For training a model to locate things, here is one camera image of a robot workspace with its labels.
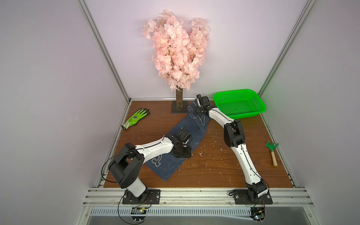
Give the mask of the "aluminium frame corner post left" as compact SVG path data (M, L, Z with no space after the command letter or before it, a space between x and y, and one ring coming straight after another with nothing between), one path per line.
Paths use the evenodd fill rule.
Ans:
M125 101L127 102L127 104L130 104L131 98L128 96L128 93L123 85L123 82L121 81L119 73L114 65L113 60L111 59L111 56L108 52L106 44L105 44L103 38L101 37L101 34L100 34L98 27L95 23L95 20L91 14L88 4L84 0L78 0L77 2L79 4L80 10L81 10L86 22L89 25L89 28L91 30L91 33L93 34L93 37L94 37L97 45L99 46L100 51L103 54L105 61L106 61L107 65L109 66L113 77L115 78L115 81L116 81Z

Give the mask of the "left controller board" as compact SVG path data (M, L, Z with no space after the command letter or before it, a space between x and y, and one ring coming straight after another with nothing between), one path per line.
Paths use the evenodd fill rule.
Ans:
M145 207L134 207L131 210L130 216L134 222L134 224L140 224L144 222L147 216L148 208Z

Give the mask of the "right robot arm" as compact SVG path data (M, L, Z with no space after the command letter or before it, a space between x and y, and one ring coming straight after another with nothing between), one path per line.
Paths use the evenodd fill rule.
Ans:
M245 176L248 189L248 198L252 203L260 201L269 192L267 183L260 176L248 153L245 143L246 137L240 120L234 120L225 115L215 105L211 104L208 97L196 96L195 114L205 114L215 120L224 129L224 142L235 153Z

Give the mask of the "controller board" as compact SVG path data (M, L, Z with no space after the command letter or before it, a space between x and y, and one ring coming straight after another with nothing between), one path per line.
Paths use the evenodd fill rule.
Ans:
M250 217L256 222L263 222L266 217L266 210L264 207L252 207L250 209Z
M134 224L140 224L144 222L147 216L148 208L145 207L134 207L131 210L130 216L134 222Z

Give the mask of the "blue fish-print pillowcase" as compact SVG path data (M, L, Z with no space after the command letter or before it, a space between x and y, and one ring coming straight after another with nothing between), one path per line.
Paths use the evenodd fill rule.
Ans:
M168 133L173 136L186 134L186 146L189 146L192 152L204 139L210 121L210 117L204 113L195 114L197 106L197 100L190 103L187 106L187 115ZM168 153L152 158L145 164L166 182L185 161L186 159L183 157L176 157Z

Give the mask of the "aluminium front rail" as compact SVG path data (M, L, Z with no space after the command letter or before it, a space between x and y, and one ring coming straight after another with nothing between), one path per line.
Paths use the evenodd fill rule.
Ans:
M151 206L214 206L230 207L239 205L253 206L246 203L239 194L229 194L234 188L161 188L160 195L150 199ZM121 188L90 188L82 206L117 206L122 205L129 196ZM304 188L271 188L265 199L271 199L272 204L265 207L313 207L314 204Z

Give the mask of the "green black work glove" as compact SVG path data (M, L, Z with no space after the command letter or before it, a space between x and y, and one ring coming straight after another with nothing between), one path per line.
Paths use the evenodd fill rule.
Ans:
M129 127L136 125L141 119L150 114L146 108L138 109L121 127L127 130Z

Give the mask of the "green toy rake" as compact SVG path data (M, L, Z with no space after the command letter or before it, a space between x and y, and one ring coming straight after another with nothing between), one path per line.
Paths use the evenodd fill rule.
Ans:
M276 156L275 156L275 152L274 150L278 147L278 143L270 143L270 141L268 141L265 146L270 150L271 152L271 157L272 157L272 162L273 162L273 165L275 167L278 166L278 163L277 163L277 159L276 159Z

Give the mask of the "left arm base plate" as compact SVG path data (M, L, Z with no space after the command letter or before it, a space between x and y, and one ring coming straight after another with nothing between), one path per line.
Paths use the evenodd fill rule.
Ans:
M146 189L139 197L133 195L132 192L126 190L124 193L124 197L122 199L122 204L130 205L130 204L159 204L161 196L160 189Z

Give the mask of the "aluminium frame corner post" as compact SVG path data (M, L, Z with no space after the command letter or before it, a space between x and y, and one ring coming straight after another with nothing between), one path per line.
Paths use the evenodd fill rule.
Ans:
M317 0L308 0L305 4L304 9L302 10L300 16L298 17L294 27L292 28L288 38L285 41L277 59L275 60L268 76L266 77L260 91L258 92L259 97L262 97L270 85L272 79L274 78L276 72L280 68L282 62L284 61L285 57L287 56L288 52L290 51L294 41L296 40L297 36L299 35L303 25L305 24L308 16L313 10L313 7L317 3Z
M108 52L106 44L105 44L103 38L101 37L101 34L100 34L98 27L95 23L95 20L91 14L88 4L84 0L78 0L77 2L79 4L80 10L81 10L86 22L89 25L89 28L91 30L91 33L93 34L93 37L94 37L97 45L99 46L100 51L103 54L105 61L106 61L107 65L109 66L113 77L115 78L115 81L116 81L125 101L127 102L127 104L130 104L131 98L128 96L128 93L123 85L123 82L121 81L119 73L114 65L113 60L111 59L111 56Z

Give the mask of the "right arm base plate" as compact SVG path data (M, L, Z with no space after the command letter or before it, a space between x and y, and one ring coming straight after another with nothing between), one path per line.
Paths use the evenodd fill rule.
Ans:
M234 189L228 193L233 197L237 205L254 205L254 204L273 204L270 193L266 193L258 198L248 189Z

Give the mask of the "aluminium frame corner post right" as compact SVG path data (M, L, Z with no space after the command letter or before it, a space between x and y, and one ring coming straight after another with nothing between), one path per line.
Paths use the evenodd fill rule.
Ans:
M284 61L285 57L287 56L288 52L290 51L294 41L296 40L297 36L299 35L303 25L305 24L308 16L313 10L313 7L317 3L317 0L308 0L305 4L304 9L302 10L300 16L298 17L294 27L292 28L288 38L285 41L277 59L275 60L268 76L266 77L260 91L258 92L259 97L262 97L270 85L272 79L274 78L276 72L280 68L282 62Z

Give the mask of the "right controller board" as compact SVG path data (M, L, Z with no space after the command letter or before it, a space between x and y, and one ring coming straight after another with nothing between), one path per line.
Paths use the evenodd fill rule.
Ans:
M263 222L266 217L266 210L264 207L252 207L250 209L250 217L256 222Z

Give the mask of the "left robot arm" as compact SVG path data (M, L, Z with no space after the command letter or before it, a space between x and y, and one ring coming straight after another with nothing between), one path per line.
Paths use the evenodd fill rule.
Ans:
M147 144L133 145L129 142L114 156L108 170L120 188L126 189L142 202L148 195L147 187L138 177L143 164L169 153L177 158L190 158L190 139L190 132L182 128L175 134L165 135Z

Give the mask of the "green plastic basket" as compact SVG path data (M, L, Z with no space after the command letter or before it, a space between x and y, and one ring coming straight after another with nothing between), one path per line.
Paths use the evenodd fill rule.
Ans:
M258 94L250 89L218 92L213 100L222 113L234 120L255 117L267 110Z

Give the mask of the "pink cherry blossom tree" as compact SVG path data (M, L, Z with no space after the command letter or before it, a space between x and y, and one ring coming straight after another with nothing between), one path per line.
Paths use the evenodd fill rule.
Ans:
M183 110L183 90L189 90L200 77L199 68L205 61L210 32L205 19L192 20L190 31L183 23L165 9L154 20L149 19L142 29L145 38L153 41L152 62L158 76L176 92L174 112Z

